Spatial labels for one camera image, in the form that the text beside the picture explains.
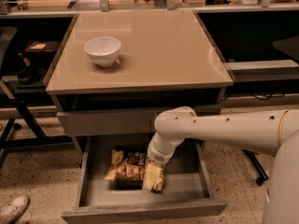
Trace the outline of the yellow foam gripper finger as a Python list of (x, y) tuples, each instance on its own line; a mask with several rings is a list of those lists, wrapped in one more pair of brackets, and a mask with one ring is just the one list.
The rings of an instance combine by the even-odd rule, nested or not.
[(145, 167), (143, 189), (161, 191), (164, 185), (164, 167), (161, 164), (149, 162)]

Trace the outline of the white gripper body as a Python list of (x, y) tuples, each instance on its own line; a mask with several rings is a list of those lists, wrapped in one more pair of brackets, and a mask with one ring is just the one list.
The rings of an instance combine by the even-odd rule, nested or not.
[(178, 146), (177, 139), (169, 139), (161, 134), (153, 135), (148, 146), (149, 158), (158, 164), (167, 164)]

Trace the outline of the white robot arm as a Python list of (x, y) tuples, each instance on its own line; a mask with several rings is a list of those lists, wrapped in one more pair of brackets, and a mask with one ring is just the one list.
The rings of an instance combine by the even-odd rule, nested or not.
[(299, 224), (299, 110), (198, 116), (183, 106), (160, 113), (149, 142), (152, 161), (166, 164), (187, 138), (273, 156), (263, 224)]

